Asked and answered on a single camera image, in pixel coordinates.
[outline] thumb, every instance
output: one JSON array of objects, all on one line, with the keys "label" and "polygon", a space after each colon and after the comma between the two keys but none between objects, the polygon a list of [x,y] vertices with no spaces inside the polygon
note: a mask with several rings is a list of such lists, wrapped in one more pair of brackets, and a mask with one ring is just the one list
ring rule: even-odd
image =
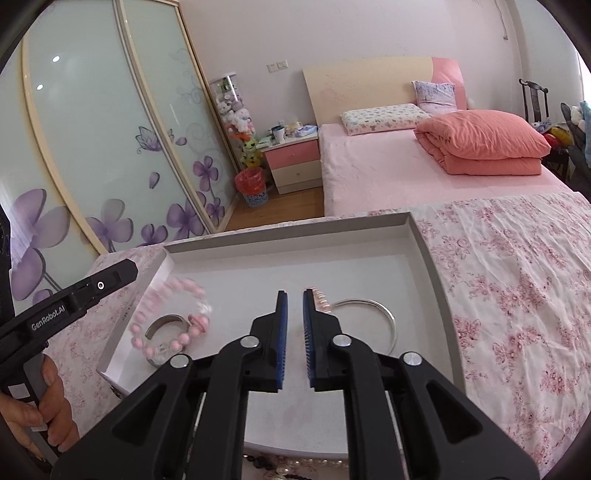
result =
[{"label": "thumb", "polygon": [[43,423],[43,416],[36,408],[4,394],[0,394],[0,413],[4,420],[21,427],[38,427]]}]

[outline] cup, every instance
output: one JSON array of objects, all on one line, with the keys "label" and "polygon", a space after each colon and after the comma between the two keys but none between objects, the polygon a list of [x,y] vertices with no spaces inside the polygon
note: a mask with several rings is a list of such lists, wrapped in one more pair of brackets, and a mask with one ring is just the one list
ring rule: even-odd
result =
[{"label": "cup", "polygon": [[271,131],[273,132],[273,137],[277,143],[285,143],[285,127],[277,125],[276,127],[271,128]]}]

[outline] purple pillow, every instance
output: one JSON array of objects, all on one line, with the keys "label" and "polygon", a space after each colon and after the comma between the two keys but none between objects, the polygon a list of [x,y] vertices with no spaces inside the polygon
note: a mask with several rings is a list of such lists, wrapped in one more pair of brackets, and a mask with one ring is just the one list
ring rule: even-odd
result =
[{"label": "purple pillow", "polygon": [[456,86],[453,83],[413,82],[417,105],[430,115],[457,112]]}]

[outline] headboard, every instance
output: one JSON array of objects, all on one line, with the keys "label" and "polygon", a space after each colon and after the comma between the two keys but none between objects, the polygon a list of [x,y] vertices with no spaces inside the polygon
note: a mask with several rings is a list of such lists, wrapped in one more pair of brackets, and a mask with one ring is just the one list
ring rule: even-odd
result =
[{"label": "headboard", "polygon": [[306,67],[304,77],[318,126],[340,122],[347,110],[416,101],[413,80],[456,85],[457,107],[467,108],[462,72],[455,60],[378,57]]}]

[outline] white box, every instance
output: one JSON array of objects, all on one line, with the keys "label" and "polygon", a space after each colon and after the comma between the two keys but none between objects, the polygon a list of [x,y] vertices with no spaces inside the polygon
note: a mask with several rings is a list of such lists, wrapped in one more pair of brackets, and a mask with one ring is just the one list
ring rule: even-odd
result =
[{"label": "white box", "polygon": [[[278,290],[288,293],[286,370],[279,394],[251,393],[245,444],[290,456],[346,456],[341,392],[314,393],[304,350],[302,294],[317,287],[328,301],[376,300],[396,318],[394,354],[419,352],[465,390],[460,350],[447,300],[433,261],[410,213],[290,225],[169,245],[151,279],[169,274],[203,286],[213,306],[210,330],[191,344],[193,358],[212,355],[248,334],[252,321],[274,311]],[[390,343],[389,325],[374,309],[335,312],[343,332],[378,353]],[[171,300],[160,314],[186,316],[188,304]],[[98,371],[124,394],[155,369],[131,347],[128,312],[116,325]]]}]

